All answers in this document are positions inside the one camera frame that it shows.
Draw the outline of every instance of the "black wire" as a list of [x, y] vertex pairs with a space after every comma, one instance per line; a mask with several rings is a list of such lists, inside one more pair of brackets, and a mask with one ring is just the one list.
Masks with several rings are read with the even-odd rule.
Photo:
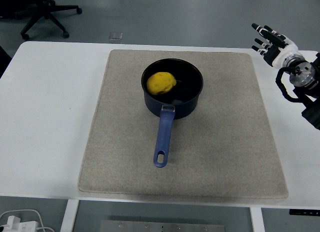
[[278, 74], [275, 78], [275, 83], [279, 87], [279, 89], [281, 90], [283, 97], [286, 98], [288, 101], [293, 102], [293, 103], [302, 103], [302, 101], [299, 98], [292, 98], [288, 94], [287, 89], [284, 86], [284, 84], [281, 82], [281, 78], [282, 78], [282, 75], [284, 74], [284, 72], [285, 71], [291, 72], [294, 69], [295, 68], [291, 68], [291, 67], [283, 67], [283, 68], [279, 69]]

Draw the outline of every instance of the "white cable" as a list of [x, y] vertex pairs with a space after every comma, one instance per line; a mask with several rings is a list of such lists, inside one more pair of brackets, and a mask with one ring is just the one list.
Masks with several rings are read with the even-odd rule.
[[36, 230], [41, 230], [41, 229], [43, 229], [43, 230], [47, 229], [47, 230], [51, 230], [52, 232], [55, 232], [55, 230], [53, 228], [50, 228], [50, 227], [38, 227], [38, 228], [36, 228]]
[[4, 214], [6, 214], [6, 213], [23, 212], [23, 211], [32, 211], [32, 212], [37, 213], [37, 215], [39, 216], [39, 219], [40, 219], [40, 224], [41, 224], [41, 227], [39, 227], [39, 230], [40, 230], [40, 229], [43, 229], [43, 232], [46, 232], [45, 229], [51, 229], [53, 232], [55, 232], [52, 228], [44, 227], [44, 223], [42, 222], [40, 213], [39, 213], [38, 211], [36, 211], [35, 209], [16, 209], [16, 210], [9, 210], [9, 211], [6, 211], [6, 212], [3, 212], [2, 214], [0, 214], [0, 218], [1, 218]]

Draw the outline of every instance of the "handle hole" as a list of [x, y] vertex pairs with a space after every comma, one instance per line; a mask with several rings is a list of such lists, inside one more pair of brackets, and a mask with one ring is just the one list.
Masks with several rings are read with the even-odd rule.
[[158, 152], [158, 157], [156, 158], [156, 161], [157, 161], [158, 163], [162, 164], [162, 163], [164, 162], [164, 160], [165, 160], [165, 152], [162, 151], [162, 150], [160, 150], [160, 151]]

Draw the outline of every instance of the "pot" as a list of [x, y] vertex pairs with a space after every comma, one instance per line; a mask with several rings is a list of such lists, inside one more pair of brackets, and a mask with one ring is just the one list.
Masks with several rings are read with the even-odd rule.
[[[176, 85], [165, 94], [148, 92], [147, 80], [157, 72], [169, 72]], [[150, 64], [143, 72], [141, 86], [147, 108], [160, 117], [153, 163], [164, 167], [168, 162], [171, 130], [174, 120], [188, 116], [197, 106], [203, 88], [203, 77], [191, 63], [177, 58], [165, 58]]]

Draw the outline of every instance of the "white table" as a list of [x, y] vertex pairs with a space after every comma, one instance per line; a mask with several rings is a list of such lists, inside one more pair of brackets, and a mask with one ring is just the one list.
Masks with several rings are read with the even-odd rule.
[[[277, 70], [257, 52], [241, 48], [23, 43], [0, 79], [0, 196], [68, 199], [66, 224], [70, 221], [67, 218], [75, 215], [79, 200], [163, 201], [160, 197], [78, 190], [108, 55], [114, 49], [239, 52], [252, 57], [289, 197], [259, 203], [172, 198], [172, 203], [250, 207], [255, 228], [262, 222], [261, 207], [320, 209], [320, 131], [301, 116], [305, 109], [302, 104], [282, 97], [275, 83]], [[301, 52], [310, 62], [316, 58], [315, 51]], [[282, 81], [291, 92], [293, 86], [288, 80], [285, 74]]]

